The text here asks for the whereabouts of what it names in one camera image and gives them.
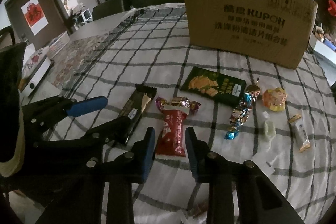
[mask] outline red ornament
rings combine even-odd
[[[329,7],[328,7],[328,11],[329,14],[333,17],[336,17],[336,3],[333,0],[329,0]]]
[[[38,22],[42,17],[44,17],[44,13],[39,3],[29,3],[27,6],[27,12],[25,13],[25,18],[30,27],[32,27],[36,22]]]

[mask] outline green snack package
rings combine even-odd
[[[245,80],[193,67],[180,90],[193,92],[236,107],[245,88]]]

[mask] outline cardboard box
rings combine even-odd
[[[190,43],[296,69],[315,21],[313,0],[184,0]]]

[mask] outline foil candy wrapper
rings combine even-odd
[[[233,109],[230,116],[230,129],[226,132],[225,139],[232,140],[239,134],[238,128],[242,126],[249,117],[252,110],[252,104],[257,101],[260,94],[260,87],[258,87],[258,80],[255,85],[249,85],[243,93],[239,104]]]
[[[288,120],[288,122],[292,125],[293,132],[295,133],[296,144],[299,147],[299,152],[302,153],[306,149],[310,148],[310,141],[305,128],[303,127],[301,115],[294,115]]]
[[[157,108],[165,115],[162,136],[158,140],[155,150],[156,157],[164,159],[169,156],[185,157],[185,151],[182,147],[182,123],[189,113],[195,114],[201,104],[191,102],[187,97],[174,97],[170,102],[158,97],[155,103]]]

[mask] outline floor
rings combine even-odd
[[[318,56],[317,59],[324,70],[329,85],[332,86],[336,82],[336,68]]]

